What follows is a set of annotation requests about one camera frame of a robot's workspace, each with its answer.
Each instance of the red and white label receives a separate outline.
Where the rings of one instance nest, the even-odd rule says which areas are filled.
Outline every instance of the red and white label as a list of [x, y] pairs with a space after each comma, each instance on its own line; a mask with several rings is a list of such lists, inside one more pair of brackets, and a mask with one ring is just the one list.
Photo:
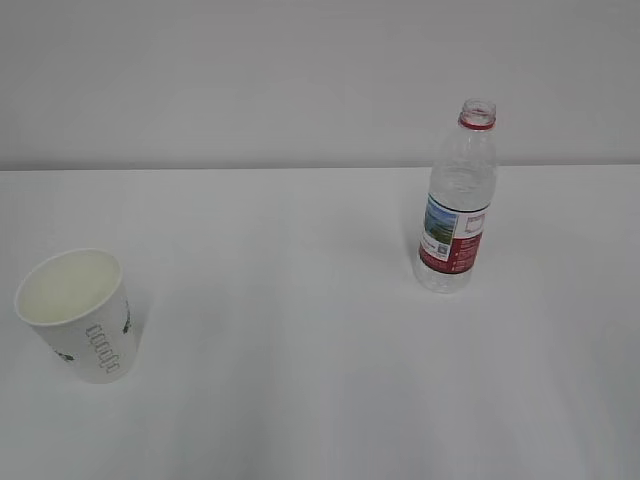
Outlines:
[[473, 267], [482, 238], [487, 205], [460, 212], [439, 204], [431, 195], [424, 216], [420, 258], [441, 273], [463, 273]]

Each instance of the bottle base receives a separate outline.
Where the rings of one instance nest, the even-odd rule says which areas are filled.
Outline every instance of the bottle base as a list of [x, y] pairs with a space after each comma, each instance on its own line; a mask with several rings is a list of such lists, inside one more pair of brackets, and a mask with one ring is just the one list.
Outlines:
[[413, 262], [413, 272], [423, 287], [435, 293], [457, 292], [471, 280], [471, 270], [455, 275], [436, 272], [427, 267], [420, 259], [420, 256], [417, 256]]

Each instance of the paper cup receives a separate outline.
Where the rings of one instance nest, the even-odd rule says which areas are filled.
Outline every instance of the paper cup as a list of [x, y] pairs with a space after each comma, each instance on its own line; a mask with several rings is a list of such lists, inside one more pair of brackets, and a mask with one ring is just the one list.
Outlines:
[[73, 250], [45, 260], [18, 288], [15, 310], [82, 380], [112, 382], [133, 363], [122, 267], [107, 252]]

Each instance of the bottle neck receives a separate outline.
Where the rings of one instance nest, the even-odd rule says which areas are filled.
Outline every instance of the bottle neck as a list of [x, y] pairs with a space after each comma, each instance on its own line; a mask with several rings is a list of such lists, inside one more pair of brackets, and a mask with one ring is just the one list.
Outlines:
[[491, 130], [496, 123], [496, 106], [485, 100], [467, 100], [462, 106], [458, 123], [473, 131]]

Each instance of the clear plastic bottle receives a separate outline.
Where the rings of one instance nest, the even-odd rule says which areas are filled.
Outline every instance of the clear plastic bottle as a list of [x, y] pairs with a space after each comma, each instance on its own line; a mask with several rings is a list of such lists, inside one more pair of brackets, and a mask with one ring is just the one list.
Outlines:
[[469, 283], [496, 187], [495, 120], [493, 103], [464, 102], [458, 128], [431, 170], [414, 270], [420, 283], [435, 292], [452, 293]]

